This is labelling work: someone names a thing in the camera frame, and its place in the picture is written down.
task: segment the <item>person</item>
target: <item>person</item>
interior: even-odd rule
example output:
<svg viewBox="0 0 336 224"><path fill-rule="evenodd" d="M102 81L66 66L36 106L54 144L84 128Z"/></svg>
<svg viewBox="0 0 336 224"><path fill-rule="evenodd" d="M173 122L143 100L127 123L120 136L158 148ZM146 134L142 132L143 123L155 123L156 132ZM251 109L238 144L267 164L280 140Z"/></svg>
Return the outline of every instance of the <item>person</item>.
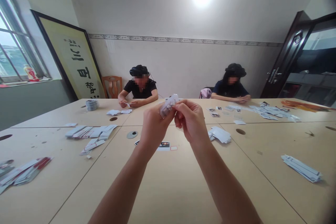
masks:
<svg viewBox="0 0 336 224"><path fill-rule="evenodd" d="M118 95L119 105L125 108L127 105L126 96L132 92L133 99L143 99L134 100L130 103L130 107L141 107L148 103L151 103L159 98L158 90L155 85L155 81L149 78L150 73L147 67L142 65L137 65L133 67L130 71L133 79L128 81L124 90Z"/></svg>
<svg viewBox="0 0 336 224"><path fill-rule="evenodd" d="M230 64L225 69L223 79L218 81L214 87L211 98L239 103L248 102L251 96L240 83L240 78L245 75L245 69L240 64Z"/></svg>
<svg viewBox="0 0 336 224"><path fill-rule="evenodd" d="M144 112L140 142L88 224L128 222L147 163L163 141L173 119L176 127L183 129L190 143L223 222L262 223L245 190L209 140L202 107L192 101L182 100L162 119L159 113L161 106L158 104Z"/></svg>

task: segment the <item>forearm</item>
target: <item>forearm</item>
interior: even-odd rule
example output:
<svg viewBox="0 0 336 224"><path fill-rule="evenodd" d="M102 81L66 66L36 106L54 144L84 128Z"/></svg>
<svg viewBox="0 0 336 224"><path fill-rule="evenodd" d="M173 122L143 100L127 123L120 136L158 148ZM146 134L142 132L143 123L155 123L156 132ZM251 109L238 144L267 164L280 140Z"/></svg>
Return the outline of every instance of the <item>forearm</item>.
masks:
<svg viewBox="0 0 336 224"><path fill-rule="evenodd" d="M245 190L207 139L191 143L192 150L209 186L216 207L225 223L260 223Z"/></svg>
<svg viewBox="0 0 336 224"><path fill-rule="evenodd" d="M124 100L126 100L126 96L120 93L120 94L118 95L118 100L119 100L120 102L121 102L121 101L124 101Z"/></svg>
<svg viewBox="0 0 336 224"><path fill-rule="evenodd" d="M149 159L138 146L134 149L88 224L128 222Z"/></svg>
<svg viewBox="0 0 336 224"><path fill-rule="evenodd" d="M225 100L225 101L229 101L229 102L235 101L234 98L226 97L226 96L220 96L220 95L214 94L214 93L211 94L211 98L212 99L217 99L217 100Z"/></svg>
<svg viewBox="0 0 336 224"><path fill-rule="evenodd" d="M143 105L146 105L146 104L148 104L148 103L154 102L154 101L156 101L158 98L159 98L158 95L154 95L154 96L152 95L152 96L150 96L150 97L148 97L148 98L142 100Z"/></svg>

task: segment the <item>dark hair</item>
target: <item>dark hair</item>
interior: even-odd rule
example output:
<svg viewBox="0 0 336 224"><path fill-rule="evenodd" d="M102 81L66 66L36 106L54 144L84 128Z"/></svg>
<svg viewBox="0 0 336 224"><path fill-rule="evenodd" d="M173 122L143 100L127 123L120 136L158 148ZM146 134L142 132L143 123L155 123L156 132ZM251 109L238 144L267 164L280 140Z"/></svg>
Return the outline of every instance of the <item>dark hair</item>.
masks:
<svg viewBox="0 0 336 224"><path fill-rule="evenodd" d="M219 88L219 92L222 93L224 89L227 89L228 87L234 88L235 86L240 84L240 78L244 77L246 75L245 69L242 68L240 64L232 63L227 68L225 68L225 74L222 79L222 84ZM233 85L229 85L229 78L230 77L237 77L238 81L235 82Z"/></svg>
<svg viewBox="0 0 336 224"><path fill-rule="evenodd" d="M142 76L149 75L147 67L142 66L142 65L137 65L136 67L132 67L132 69L129 72L134 77L142 77Z"/></svg>

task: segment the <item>plastic bag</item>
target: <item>plastic bag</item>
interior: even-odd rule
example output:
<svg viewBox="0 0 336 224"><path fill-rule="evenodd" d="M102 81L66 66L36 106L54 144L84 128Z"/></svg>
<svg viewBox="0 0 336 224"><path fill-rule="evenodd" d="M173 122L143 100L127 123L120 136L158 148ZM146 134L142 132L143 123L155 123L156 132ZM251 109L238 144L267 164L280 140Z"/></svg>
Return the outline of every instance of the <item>plastic bag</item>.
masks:
<svg viewBox="0 0 336 224"><path fill-rule="evenodd" d="M165 118L169 112L173 109L173 106L175 103L177 103L179 100L179 96L177 94L173 94L171 97L169 97L168 100L164 103L164 105L160 108L160 115L162 118Z"/></svg>

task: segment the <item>framed calligraphy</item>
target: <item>framed calligraphy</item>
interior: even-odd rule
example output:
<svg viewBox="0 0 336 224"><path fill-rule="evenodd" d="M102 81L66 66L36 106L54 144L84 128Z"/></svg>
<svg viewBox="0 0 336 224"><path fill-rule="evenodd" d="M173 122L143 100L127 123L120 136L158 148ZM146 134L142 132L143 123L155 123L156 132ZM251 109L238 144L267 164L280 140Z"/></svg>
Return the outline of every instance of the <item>framed calligraphy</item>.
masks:
<svg viewBox="0 0 336 224"><path fill-rule="evenodd" d="M31 12L73 98L105 98L86 30L34 10Z"/></svg>

